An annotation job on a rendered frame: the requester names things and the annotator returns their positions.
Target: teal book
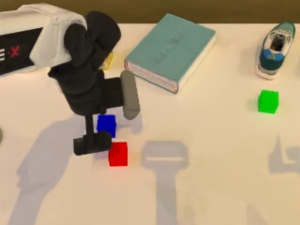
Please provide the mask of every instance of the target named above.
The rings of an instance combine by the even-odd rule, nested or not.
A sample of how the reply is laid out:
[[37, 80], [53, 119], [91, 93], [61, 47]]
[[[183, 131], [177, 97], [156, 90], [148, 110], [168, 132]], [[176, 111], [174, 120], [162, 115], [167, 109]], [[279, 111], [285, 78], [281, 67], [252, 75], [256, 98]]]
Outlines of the teal book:
[[125, 69], [178, 93], [212, 47], [216, 32], [166, 14], [125, 58]]

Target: green and white boat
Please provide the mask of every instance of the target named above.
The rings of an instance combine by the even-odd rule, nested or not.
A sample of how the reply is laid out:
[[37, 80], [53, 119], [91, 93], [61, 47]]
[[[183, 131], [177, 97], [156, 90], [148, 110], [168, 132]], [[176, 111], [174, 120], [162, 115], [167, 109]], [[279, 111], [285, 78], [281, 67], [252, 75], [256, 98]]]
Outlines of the green and white boat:
[[292, 46], [296, 28], [292, 22], [274, 27], [262, 43], [255, 73], [265, 79], [274, 79]]

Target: brown background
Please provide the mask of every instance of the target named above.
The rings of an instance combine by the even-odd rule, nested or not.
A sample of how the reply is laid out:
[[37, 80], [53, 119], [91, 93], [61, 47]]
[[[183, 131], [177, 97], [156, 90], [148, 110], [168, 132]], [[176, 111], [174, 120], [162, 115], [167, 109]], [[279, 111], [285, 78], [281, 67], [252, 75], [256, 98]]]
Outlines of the brown background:
[[157, 23], [165, 13], [196, 23], [300, 22], [300, 0], [0, 0], [0, 9], [40, 2], [83, 15], [101, 11], [118, 23]]

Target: red cube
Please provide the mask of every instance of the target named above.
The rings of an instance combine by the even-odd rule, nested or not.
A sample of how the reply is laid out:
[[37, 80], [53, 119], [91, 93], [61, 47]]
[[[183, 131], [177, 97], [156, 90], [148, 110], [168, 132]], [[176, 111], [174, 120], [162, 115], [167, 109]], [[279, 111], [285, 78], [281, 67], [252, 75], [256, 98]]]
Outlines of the red cube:
[[128, 166], [127, 142], [113, 142], [108, 151], [109, 166]]

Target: white table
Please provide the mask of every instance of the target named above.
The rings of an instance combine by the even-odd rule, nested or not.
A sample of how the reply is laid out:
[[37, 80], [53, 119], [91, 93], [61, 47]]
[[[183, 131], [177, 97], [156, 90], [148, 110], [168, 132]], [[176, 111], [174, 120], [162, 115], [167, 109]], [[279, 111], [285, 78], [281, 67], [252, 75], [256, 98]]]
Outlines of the white table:
[[[300, 146], [299, 37], [280, 76], [266, 81], [254, 74], [255, 55], [272, 24], [206, 26], [217, 31], [216, 43], [178, 95], [137, 79], [142, 130], [117, 132], [128, 142], [128, 167], [73, 155], [84, 120], [70, 111], [47, 69], [1, 77], [0, 225], [160, 225], [157, 205], [161, 212], [167, 200], [177, 213], [158, 216], [165, 225], [175, 217], [179, 225], [300, 224], [298, 149], [290, 149]], [[120, 27], [107, 77], [120, 75], [124, 58], [153, 25]], [[263, 89], [280, 92], [275, 115], [255, 108]], [[275, 148], [278, 136], [282, 149]], [[141, 166], [150, 140], [182, 142], [189, 154], [176, 186], [159, 185], [160, 197], [155, 174]], [[172, 191], [176, 202], [166, 199]]]

